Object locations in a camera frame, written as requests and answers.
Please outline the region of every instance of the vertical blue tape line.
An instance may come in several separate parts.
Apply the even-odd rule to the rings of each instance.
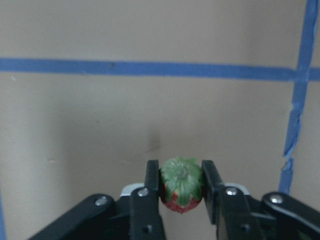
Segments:
[[[0,193],[0,240],[6,239],[5,221],[2,211],[1,193]]]
[[[284,156],[286,164],[281,171],[279,192],[290,193],[290,187],[294,172],[294,159],[291,157],[298,142],[301,129],[301,116],[304,111],[308,80],[310,77],[310,65],[313,55],[313,48],[317,30],[318,0],[308,0],[306,2],[304,22],[302,28],[301,44],[297,70],[294,79],[294,89],[292,96],[293,108],[289,117],[286,141],[284,146]],[[312,72],[312,78],[317,78],[317,69]]]

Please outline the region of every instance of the horizontal blue tape line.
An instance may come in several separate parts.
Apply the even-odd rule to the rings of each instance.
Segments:
[[[309,81],[320,81],[320,67],[310,69]]]
[[[171,76],[292,81],[295,72],[285,67],[180,62],[88,61],[0,58],[0,71],[26,73]]]

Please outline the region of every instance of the robotic arm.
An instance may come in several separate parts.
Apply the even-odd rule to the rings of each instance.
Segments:
[[[280,192],[262,200],[241,185],[224,184],[213,161],[203,160],[204,200],[218,240],[320,240],[320,213]],[[149,160],[143,187],[115,201],[87,197],[29,240],[165,240],[159,215],[158,160]]]

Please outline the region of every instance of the metal screw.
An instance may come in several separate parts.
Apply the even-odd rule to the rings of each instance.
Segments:
[[[274,204],[282,204],[284,199],[282,196],[278,194],[273,194],[270,196],[270,201],[273,202]]]
[[[234,196],[238,193],[238,190],[235,187],[228,187],[225,192],[230,196]]]
[[[241,224],[241,225],[240,225],[240,228],[241,228],[241,230],[242,230],[243,232],[245,232],[245,233],[249,233],[250,230],[251,230],[251,226],[250,226],[249,223],[243,223],[243,224]]]
[[[97,206],[105,205],[107,203],[107,201],[108,201],[108,199],[106,196],[101,196],[95,201],[95,205],[97,205]]]
[[[142,231],[145,233],[145,234],[150,234],[152,233],[152,230],[153,230],[153,227],[152,225],[146,225],[142,228]]]
[[[148,195],[148,193],[149,193],[148,188],[144,188],[138,191],[139,197],[145,197]]]

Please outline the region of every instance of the bolt head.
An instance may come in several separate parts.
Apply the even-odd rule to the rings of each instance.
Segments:
[[[153,231],[153,227],[152,225],[146,225],[142,228],[142,231],[145,233],[145,234],[151,234],[152,231]]]
[[[228,187],[225,190],[225,193],[228,194],[229,196],[234,196],[234,195],[237,195],[238,190],[235,187]]]
[[[149,194],[149,191],[148,191],[148,188],[146,188],[146,187],[138,191],[139,197],[145,197],[148,194]]]
[[[105,205],[107,203],[107,201],[108,201],[108,199],[106,196],[101,196],[95,201],[95,205],[97,205],[97,206]]]
[[[270,201],[274,204],[282,204],[284,199],[281,195],[273,194],[270,196]]]

